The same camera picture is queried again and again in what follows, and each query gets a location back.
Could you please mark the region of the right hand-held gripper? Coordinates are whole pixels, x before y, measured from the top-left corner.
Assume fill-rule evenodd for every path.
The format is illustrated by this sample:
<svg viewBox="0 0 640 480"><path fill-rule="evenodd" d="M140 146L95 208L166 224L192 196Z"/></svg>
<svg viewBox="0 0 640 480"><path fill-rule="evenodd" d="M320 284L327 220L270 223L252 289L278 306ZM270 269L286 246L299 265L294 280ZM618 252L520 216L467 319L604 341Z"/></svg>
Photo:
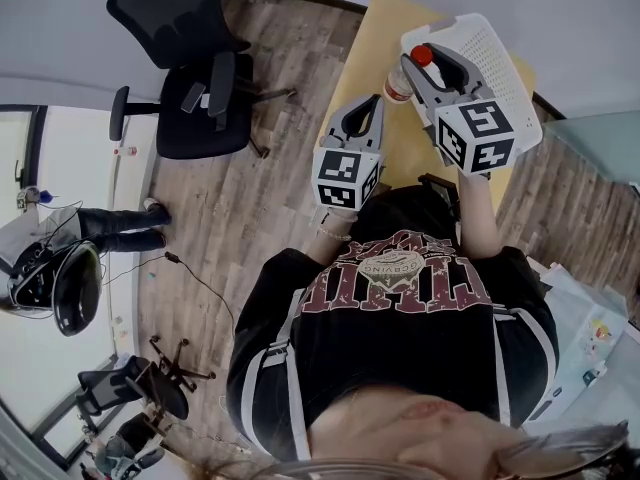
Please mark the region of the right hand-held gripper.
<svg viewBox="0 0 640 480"><path fill-rule="evenodd" d="M431 43L430 49L447 89L437 87L408 54L400 64L426 108L431 122L427 134L444 163L464 175L486 175L506 166L513 156L514 127L480 69L450 48Z"/></svg>

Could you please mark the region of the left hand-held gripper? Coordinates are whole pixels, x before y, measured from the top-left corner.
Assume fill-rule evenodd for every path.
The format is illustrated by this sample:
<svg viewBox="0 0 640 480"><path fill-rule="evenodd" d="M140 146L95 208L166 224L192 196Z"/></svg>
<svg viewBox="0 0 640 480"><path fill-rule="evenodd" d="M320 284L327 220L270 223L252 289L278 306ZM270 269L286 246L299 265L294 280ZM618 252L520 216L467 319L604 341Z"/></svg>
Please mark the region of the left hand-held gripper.
<svg viewBox="0 0 640 480"><path fill-rule="evenodd" d="M359 211L380 182L384 167L384 99L360 96L338 108L325 131L327 144L314 153L311 186L316 203Z"/></svg>

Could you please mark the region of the small red-capped bottle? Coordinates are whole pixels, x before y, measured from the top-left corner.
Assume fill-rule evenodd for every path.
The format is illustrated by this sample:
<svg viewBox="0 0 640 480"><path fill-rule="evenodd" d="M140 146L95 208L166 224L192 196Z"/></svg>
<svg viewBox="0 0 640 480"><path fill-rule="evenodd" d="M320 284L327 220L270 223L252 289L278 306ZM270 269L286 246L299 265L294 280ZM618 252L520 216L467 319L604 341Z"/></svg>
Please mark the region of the small red-capped bottle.
<svg viewBox="0 0 640 480"><path fill-rule="evenodd" d="M433 62L433 52L426 44L415 46L409 56L422 68L426 68ZM385 97L392 103L403 104L410 100L413 89L406 79L400 59L397 59L390 70L383 89Z"/></svg>

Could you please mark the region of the white plastic basket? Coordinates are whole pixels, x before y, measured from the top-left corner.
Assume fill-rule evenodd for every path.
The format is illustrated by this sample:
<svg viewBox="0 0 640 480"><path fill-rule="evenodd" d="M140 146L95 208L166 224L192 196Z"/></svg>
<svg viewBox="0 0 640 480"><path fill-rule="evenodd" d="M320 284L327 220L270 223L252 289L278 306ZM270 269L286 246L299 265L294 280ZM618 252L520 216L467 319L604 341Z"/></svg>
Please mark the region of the white plastic basket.
<svg viewBox="0 0 640 480"><path fill-rule="evenodd" d="M516 128L518 155L535 147L542 128L532 103L535 76L509 55L489 21L478 13L449 17L404 33L404 53L422 43L447 47L473 62L495 96L506 104Z"/></svg>

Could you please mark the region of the person's right forearm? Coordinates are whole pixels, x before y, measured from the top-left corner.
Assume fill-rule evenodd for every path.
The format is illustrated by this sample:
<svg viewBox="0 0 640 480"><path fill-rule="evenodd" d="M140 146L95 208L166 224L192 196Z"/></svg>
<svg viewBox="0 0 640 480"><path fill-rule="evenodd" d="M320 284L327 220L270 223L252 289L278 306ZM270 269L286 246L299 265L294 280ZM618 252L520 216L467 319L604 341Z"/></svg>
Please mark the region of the person's right forearm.
<svg viewBox="0 0 640 480"><path fill-rule="evenodd" d="M459 174L461 248L473 260L492 258L502 248L492 204L489 180Z"/></svg>

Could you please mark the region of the person's left forearm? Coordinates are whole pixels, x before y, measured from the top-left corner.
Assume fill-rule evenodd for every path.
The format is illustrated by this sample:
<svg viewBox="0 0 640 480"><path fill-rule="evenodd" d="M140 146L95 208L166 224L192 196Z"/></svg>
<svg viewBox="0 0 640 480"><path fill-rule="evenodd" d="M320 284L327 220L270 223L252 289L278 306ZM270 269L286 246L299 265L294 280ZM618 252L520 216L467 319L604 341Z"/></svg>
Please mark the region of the person's left forearm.
<svg viewBox="0 0 640 480"><path fill-rule="evenodd" d="M351 241L350 231L357 220L355 211L328 208L305 254L323 266L331 265L341 247Z"/></svg>

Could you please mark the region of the wooden table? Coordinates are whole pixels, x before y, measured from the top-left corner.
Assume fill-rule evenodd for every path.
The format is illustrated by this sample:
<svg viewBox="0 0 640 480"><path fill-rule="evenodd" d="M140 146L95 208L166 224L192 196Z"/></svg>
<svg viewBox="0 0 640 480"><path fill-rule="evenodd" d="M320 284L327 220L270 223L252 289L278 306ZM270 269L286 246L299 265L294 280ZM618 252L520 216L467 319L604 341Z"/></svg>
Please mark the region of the wooden table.
<svg viewBox="0 0 640 480"><path fill-rule="evenodd" d="M392 103L385 97L383 89L397 59L401 60L403 54L409 55L414 48L408 53L402 52L401 36L410 30L442 19L445 18L408 0L371 0L329 105L324 122L325 129L317 140L316 150L322 145L347 145L327 144L327 140L324 140L331 115L357 97L377 94L384 99L384 167L379 184L392 188L410 186L416 184L418 177L425 173L453 183L457 182L459 174L462 173L458 168L444 163L440 152L427 134L431 122L425 106L414 93L406 103ZM423 69L437 87L447 89L434 62ZM513 171L512 166L519 156L515 151L517 138L514 119L510 116L506 104L499 99L498 101L514 127L515 144L509 163L488 173L491 197L495 206L503 199Z"/></svg>

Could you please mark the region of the black table base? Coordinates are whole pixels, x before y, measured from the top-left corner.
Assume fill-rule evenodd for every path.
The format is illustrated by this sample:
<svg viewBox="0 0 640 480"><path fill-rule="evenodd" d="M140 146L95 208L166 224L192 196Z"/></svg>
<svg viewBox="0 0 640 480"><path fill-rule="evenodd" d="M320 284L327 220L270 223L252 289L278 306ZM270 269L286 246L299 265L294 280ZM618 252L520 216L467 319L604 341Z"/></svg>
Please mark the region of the black table base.
<svg viewBox="0 0 640 480"><path fill-rule="evenodd" d="M418 182L437 193L448 206L450 215L456 221L460 220L459 194L455 183L428 173L419 176Z"/></svg>

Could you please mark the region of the frosted glass door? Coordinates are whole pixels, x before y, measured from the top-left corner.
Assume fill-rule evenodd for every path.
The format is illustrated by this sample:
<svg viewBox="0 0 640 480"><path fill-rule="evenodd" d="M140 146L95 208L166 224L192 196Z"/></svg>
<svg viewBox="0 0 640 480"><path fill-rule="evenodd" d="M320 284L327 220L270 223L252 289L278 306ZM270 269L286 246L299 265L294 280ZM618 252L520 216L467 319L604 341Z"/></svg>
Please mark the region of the frosted glass door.
<svg viewBox="0 0 640 480"><path fill-rule="evenodd" d="M550 121L544 129L606 179L640 188L640 111Z"/></svg>

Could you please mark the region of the black printed t-shirt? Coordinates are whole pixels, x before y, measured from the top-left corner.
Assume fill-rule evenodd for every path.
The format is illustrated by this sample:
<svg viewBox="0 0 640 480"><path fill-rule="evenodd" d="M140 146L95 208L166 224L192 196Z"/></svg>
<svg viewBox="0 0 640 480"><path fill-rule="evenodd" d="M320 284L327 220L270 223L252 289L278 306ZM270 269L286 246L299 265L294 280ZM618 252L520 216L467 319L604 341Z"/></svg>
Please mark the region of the black printed t-shirt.
<svg viewBox="0 0 640 480"><path fill-rule="evenodd" d="M323 266L287 248L263 266L235 328L226 405L236 428L296 456L288 365L306 424L361 387L433 395L521 425L553 382L556 325L524 254L466 257L423 185L370 199Z"/></svg>

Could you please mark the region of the pale green cloth covered table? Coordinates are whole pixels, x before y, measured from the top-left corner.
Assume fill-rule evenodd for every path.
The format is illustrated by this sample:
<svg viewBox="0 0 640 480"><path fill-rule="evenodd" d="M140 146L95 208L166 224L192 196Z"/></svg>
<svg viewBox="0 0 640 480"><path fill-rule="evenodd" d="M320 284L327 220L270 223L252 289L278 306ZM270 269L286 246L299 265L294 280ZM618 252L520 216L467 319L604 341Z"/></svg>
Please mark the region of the pale green cloth covered table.
<svg viewBox="0 0 640 480"><path fill-rule="evenodd" d="M577 281L562 265L541 271L550 287L545 295L556 324L559 360L553 382L527 421L558 419L579 396L607 372L606 361L623 335L629 314L626 298L610 286L597 290ZM593 343L589 322L602 319L616 338L612 344Z"/></svg>

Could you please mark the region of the small yellow red packet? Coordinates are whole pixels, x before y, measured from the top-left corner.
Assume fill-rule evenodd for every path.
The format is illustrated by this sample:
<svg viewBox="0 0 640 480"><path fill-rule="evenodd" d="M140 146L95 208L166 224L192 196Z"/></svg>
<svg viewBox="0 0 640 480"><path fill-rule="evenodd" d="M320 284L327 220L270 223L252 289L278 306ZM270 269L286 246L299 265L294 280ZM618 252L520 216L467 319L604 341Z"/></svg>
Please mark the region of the small yellow red packet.
<svg viewBox="0 0 640 480"><path fill-rule="evenodd" d="M589 329L590 339L593 343L612 344L615 341L615 332L602 319L591 319Z"/></svg>

